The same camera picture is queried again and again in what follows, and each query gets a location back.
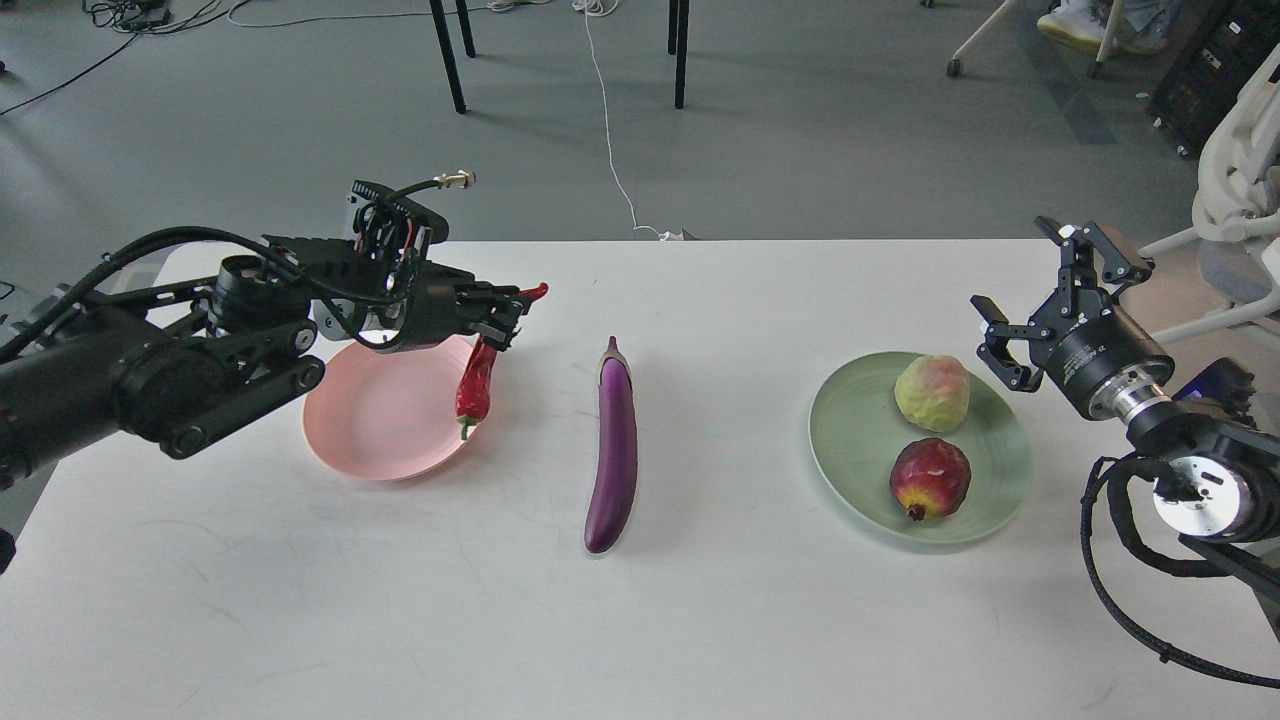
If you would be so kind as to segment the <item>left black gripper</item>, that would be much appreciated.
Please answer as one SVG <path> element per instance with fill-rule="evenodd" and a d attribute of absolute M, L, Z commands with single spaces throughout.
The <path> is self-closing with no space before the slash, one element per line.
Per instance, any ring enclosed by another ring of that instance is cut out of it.
<path fill-rule="evenodd" d="M 530 306 L 531 297 L 517 286 L 471 282 L 470 272 L 425 263 L 387 351 L 429 348 L 456 334 L 475 334 L 495 351 L 506 351 L 520 332 L 520 316 L 494 315 L 524 315 Z"/>

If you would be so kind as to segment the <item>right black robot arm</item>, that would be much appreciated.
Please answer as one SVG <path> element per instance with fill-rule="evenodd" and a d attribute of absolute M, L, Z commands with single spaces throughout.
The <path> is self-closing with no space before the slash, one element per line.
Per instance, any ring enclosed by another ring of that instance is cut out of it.
<path fill-rule="evenodd" d="M 1231 577 L 1277 598 L 1277 569 L 1249 551 L 1277 536 L 1277 438 L 1253 424 L 1251 375 L 1222 361 L 1167 393 L 1174 360 L 1119 301 L 1149 279 L 1153 263 L 1094 223 L 1034 223 L 1059 251 L 1057 283 L 1021 324 L 973 296 L 986 324 L 975 352 L 1009 389 L 1032 393 L 1051 380 L 1080 418 L 1124 424 L 1132 451 L 1098 457 L 1080 500 L 1082 556 L 1100 602 L 1165 664 L 1276 688 L 1272 676 L 1202 659 L 1143 628 L 1105 588 L 1092 547 L 1094 506 L 1106 498 L 1117 538 L 1144 565 L 1175 578 Z"/>

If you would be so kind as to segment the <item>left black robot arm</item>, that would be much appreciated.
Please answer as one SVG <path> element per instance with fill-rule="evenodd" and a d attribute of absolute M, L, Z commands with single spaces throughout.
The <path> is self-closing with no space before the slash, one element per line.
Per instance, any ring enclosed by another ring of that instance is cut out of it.
<path fill-rule="evenodd" d="M 3 487 L 118 432 L 191 457 L 315 389 L 320 338 L 376 354 L 457 336 L 507 350 L 534 296 L 430 260 L 451 228 L 413 200 L 474 181 L 357 179 L 342 238 L 179 225 L 109 254 L 3 345 Z"/>

